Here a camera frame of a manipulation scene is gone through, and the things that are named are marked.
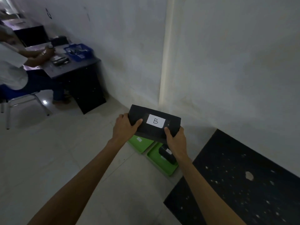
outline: blue basket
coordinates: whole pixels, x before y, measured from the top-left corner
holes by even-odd
[[[80,62],[93,57],[93,49],[84,44],[71,44],[64,48],[74,61]]]

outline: jeans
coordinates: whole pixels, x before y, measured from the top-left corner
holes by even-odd
[[[53,90],[53,100],[63,100],[65,98],[63,86],[57,81],[43,76],[44,73],[44,70],[27,71],[28,82],[20,91],[31,94],[41,90]]]

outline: green tray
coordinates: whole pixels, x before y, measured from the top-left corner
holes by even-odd
[[[153,140],[149,140],[140,136],[133,136],[128,143],[139,153],[143,153],[153,143]]]
[[[156,145],[154,145],[150,149],[150,151],[148,151],[147,157],[163,173],[165,173],[168,176],[171,176],[176,170],[176,168],[178,167],[178,163],[176,162],[173,165],[158,153],[158,150],[162,145],[163,145],[162,143],[157,143]]]

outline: hand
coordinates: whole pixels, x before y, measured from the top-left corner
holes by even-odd
[[[142,122],[143,119],[140,119],[132,126],[128,119],[128,113],[119,115],[119,117],[115,120],[111,139],[112,142],[121,148],[130,138],[133,137]]]
[[[165,127],[165,133],[167,135],[167,143],[172,154],[177,160],[188,158],[187,153],[187,140],[184,134],[184,128],[180,127],[175,137],[172,137],[170,130]]]
[[[50,57],[53,57],[55,55],[55,49],[54,48],[46,47],[45,50],[46,50],[46,55],[48,55]]]

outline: person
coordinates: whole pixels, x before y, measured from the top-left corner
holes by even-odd
[[[128,113],[120,114],[115,121],[112,138],[104,149],[49,200],[28,225],[76,224],[108,166],[142,122],[140,119],[131,126]],[[168,128],[164,130],[169,149],[177,159],[207,224],[245,225],[193,166],[187,154],[184,129],[180,127],[175,137],[171,136]]]
[[[48,61],[55,54],[55,50],[46,47],[45,51],[18,50],[11,46],[14,37],[0,31],[0,85],[5,84],[12,90],[28,94],[53,90],[54,105],[68,104],[63,86],[49,77],[39,75],[43,70],[26,71],[23,65],[37,67]]]

